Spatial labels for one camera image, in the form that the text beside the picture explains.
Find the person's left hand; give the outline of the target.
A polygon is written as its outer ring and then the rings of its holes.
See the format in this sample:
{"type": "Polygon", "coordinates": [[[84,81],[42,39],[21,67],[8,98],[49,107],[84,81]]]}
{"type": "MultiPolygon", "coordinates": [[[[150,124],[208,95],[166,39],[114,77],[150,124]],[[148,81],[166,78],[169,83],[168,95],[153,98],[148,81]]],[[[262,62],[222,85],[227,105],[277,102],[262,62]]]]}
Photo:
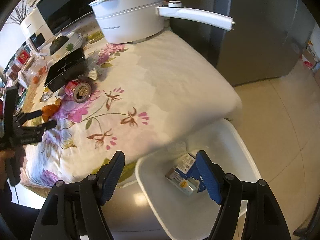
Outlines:
{"type": "Polygon", "coordinates": [[[7,181],[7,173],[5,168],[5,162],[15,156],[15,152],[12,149],[6,149],[0,151],[0,189],[4,189],[5,182],[7,181]]]}

